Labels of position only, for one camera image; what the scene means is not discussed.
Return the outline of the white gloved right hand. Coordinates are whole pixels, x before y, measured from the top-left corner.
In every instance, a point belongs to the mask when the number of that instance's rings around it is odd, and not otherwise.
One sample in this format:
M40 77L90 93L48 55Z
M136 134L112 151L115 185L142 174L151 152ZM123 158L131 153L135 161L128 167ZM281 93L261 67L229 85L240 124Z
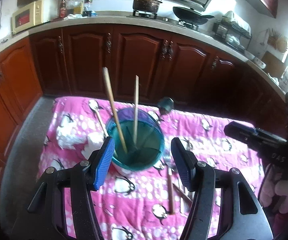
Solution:
M288 213L288 180L281 177L282 170L273 164L268 164L258 198L262 207L271 207L274 197L283 198L277 211L285 214Z

